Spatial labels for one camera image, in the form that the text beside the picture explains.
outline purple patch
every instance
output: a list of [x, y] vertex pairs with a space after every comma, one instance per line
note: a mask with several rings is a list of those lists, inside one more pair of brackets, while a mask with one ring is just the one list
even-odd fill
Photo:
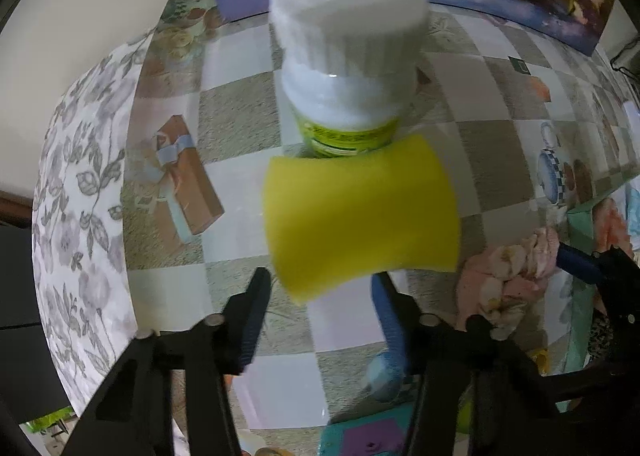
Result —
[[345, 429], [340, 456], [374, 456], [383, 452], [400, 452], [403, 443], [404, 433], [398, 422], [386, 418]]

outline gift box illustration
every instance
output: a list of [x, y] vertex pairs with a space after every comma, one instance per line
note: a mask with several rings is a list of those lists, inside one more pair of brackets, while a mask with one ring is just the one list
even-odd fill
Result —
[[162, 243], [174, 253], [222, 216], [222, 204], [181, 115], [167, 120], [137, 153], [136, 206], [153, 213]]

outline floral fabric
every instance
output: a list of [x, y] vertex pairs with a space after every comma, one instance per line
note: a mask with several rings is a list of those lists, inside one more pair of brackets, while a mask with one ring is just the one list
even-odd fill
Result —
[[51, 118], [33, 200], [33, 272], [47, 344], [76, 413], [136, 331], [122, 241], [129, 116], [151, 34], [73, 83]]

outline white lid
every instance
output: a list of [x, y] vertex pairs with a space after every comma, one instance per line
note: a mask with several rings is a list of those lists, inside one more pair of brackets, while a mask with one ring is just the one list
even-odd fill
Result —
[[270, 0], [288, 58], [337, 75], [382, 75], [416, 61], [427, 0]]

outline yellow sponge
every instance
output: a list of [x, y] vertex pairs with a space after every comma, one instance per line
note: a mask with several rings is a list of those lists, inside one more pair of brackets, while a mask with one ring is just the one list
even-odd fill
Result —
[[355, 157], [274, 157], [263, 200], [273, 265], [297, 303], [376, 272], [456, 270], [455, 195], [420, 135]]

